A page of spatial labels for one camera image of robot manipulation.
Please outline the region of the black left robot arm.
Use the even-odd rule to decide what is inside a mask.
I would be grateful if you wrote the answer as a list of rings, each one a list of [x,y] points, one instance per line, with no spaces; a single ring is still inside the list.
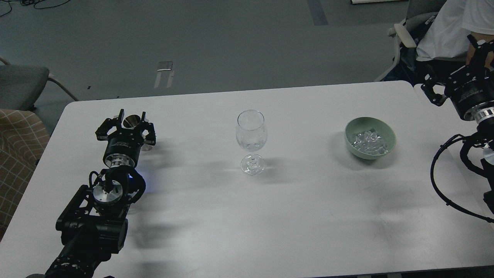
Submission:
[[[140,153],[156,145],[156,132],[146,112],[106,118],[95,131],[106,141],[104,169],[89,174],[58,217],[63,249],[45,273],[32,278],[92,278],[97,267],[118,254],[128,231],[127,215],[143,196],[146,181],[137,172]]]

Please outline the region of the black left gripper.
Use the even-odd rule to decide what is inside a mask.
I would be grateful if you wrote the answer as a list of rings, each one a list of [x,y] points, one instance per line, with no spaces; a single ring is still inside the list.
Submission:
[[[155,127],[152,122],[146,119],[146,112],[142,112],[137,124],[139,132],[129,129],[118,131],[122,128],[124,114],[125,110],[120,109],[116,117],[106,118],[95,131],[98,141],[107,141],[103,162],[109,168],[120,165],[135,168],[143,144],[156,145]],[[116,128],[117,131],[109,135],[108,132],[112,128]]]

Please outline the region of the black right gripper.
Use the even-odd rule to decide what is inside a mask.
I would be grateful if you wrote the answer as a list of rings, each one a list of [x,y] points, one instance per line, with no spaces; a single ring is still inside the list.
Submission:
[[[467,66],[439,77],[427,73],[421,90],[436,106],[450,99],[457,114],[464,121],[474,121],[477,111],[493,107],[493,36],[469,34],[471,47],[467,52]],[[442,86],[444,93],[437,93],[435,86]]]

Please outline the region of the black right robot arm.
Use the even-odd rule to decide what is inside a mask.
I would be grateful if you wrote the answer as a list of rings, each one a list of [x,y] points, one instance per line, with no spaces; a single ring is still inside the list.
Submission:
[[[434,86],[439,84],[439,80],[433,73],[427,74],[425,82],[421,85],[422,91],[432,104],[441,106],[446,100],[451,100],[461,120],[474,121],[477,124],[475,133],[469,136],[455,134],[440,146],[431,162],[430,180],[435,192],[447,206],[491,224],[492,218],[469,211],[446,197],[439,190],[434,176],[435,165],[440,155],[460,141],[462,148],[459,158],[462,163],[471,172],[485,178],[489,186],[493,187],[493,65],[485,66],[489,54],[493,52],[493,41],[477,40],[473,35],[468,35],[468,40],[474,48],[473,56],[468,65],[450,74],[443,94],[434,91]]]

